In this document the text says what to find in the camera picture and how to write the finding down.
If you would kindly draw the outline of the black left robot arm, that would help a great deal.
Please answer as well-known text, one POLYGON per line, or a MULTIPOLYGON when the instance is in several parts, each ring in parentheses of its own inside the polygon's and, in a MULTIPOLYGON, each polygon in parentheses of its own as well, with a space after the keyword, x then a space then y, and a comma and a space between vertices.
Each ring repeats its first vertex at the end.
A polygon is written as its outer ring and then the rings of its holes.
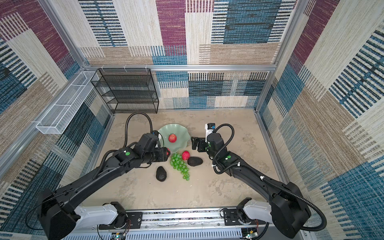
POLYGON ((160 147, 159 138, 147 133, 138 142, 106 153, 101 164, 78 180, 54 191, 46 188, 37 199, 37 218, 49 240, 69 235, 81 220, 76 208, 112 180, 142 164, 165 162, 171 152, 160 147))

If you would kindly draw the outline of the dark avocado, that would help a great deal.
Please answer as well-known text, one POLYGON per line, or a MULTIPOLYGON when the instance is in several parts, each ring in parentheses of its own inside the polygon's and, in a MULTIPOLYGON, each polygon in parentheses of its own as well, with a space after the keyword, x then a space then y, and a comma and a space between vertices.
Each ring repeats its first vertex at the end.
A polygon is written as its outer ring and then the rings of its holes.
POLYGON ((156 179, 159 182, 164 182, 167 179, 167 172, 163 167, 158 167, 156 171, 156 179))
POLYGON ((203 159, 199 158, 199 157, 190 157, 187 160, 187 163, 191 167, 196 167, 196 166, 199 166, 199 165, 201 165, 203 163, 203 159))

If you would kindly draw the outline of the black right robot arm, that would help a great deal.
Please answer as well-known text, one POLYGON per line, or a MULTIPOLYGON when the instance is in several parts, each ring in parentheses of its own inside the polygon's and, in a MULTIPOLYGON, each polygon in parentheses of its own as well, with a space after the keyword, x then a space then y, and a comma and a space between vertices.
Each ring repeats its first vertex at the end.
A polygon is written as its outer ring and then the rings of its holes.
POLYGON ((298 186, 276 181, 257 171, 239 155, 228 151, 221 135, 211 133, 206 138, 192 137, 192 149, 208 154, 216 174, 227 174, 246 183, 265 200, 258 203, 245 198, 236 207, 233 216, 242 225, 251 225, 257 220, 273 224, 285 237, 294 238, 311 217, 312 203, 306 200, 298 186))

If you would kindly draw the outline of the small red fake peach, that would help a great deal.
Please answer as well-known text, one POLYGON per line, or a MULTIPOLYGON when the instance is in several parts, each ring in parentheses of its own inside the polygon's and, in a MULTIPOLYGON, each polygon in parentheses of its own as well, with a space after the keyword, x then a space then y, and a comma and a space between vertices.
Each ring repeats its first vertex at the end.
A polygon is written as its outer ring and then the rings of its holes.
POLYGON ((190 154, 189 151, 184 151, 184 152, 182 153, 182 159, 183 159, 183 161, 187 161, 190 157, 191 157, 191 154, 190 154))

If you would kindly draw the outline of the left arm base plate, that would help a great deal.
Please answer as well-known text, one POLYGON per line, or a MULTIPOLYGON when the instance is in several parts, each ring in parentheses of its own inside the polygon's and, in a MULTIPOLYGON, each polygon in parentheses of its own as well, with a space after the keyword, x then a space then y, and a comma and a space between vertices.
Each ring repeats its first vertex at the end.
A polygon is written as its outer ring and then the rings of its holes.
POLYGON ((142 224, 143 212, 128 212, 119 215, 109 225, 99 225, 99 230, 128 230, 139 229, 142 224))

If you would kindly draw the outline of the green fake grape bunch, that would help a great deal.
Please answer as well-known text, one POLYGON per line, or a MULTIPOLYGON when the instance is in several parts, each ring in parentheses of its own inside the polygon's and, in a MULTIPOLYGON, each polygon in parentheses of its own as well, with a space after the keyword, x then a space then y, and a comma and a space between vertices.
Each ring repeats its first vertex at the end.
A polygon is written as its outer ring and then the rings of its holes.
POLYGON ((171 156, 170 165, 183 175, 183 179, 186 181, 190 180, 189 168, 185 161, 182 159, 182 155, 174 153, 171 156))

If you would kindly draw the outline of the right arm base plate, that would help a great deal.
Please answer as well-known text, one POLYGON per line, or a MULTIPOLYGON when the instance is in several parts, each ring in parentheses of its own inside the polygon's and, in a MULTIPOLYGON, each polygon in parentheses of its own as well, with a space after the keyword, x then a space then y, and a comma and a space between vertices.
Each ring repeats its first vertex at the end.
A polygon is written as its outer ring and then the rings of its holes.
POLYGON ((237 209, 223 208, 220 210, 220 216, 224 219, 226 226, 258 226, 266 224, 265 221, 251 220, 244 212, 237 209))

